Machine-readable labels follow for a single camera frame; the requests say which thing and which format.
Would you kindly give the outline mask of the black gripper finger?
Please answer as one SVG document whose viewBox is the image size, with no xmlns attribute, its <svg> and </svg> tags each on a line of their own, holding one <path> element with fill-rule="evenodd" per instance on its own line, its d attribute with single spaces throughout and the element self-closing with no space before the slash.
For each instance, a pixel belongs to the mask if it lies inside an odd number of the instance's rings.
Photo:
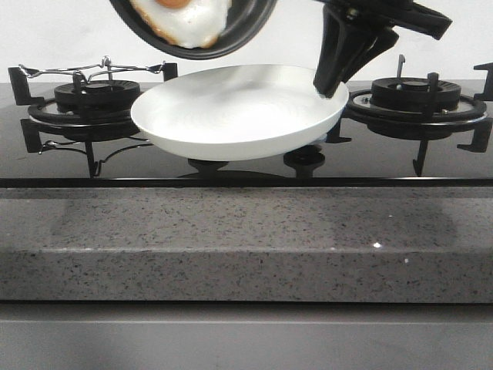
<svg viewBox="0 0 493 370">
<path fill-rule="evenodd" d="M 333 95 L 353 74 L 357 62 L 376 36 L 363 11 L 352 5 L 325 5 L 324 32 L 314 86 L 321 95 Z"/>
<path fill-rule="evenodd" d="M 399 35 L 392 29 L 382 29 L 369 35 L 345 32 L 329 57 L 327 66 L 327 97 L 332 97 L 341 82 L 348 82 L 377 56 L 391 49 Z"/>
</svg>

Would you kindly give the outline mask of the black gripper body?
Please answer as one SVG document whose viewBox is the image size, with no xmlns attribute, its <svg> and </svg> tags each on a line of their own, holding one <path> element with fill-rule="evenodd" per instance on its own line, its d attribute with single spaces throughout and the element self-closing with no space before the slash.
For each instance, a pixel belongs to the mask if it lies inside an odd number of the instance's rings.
<svg viewBox="0 0 493 370">
<path fill-rule="evenodd" d="M 341 10 L 347 20 L 399 26 L 439 40 L 452 20 L 416 1 L 322 1 L 326 9 Z"/>
</svg>

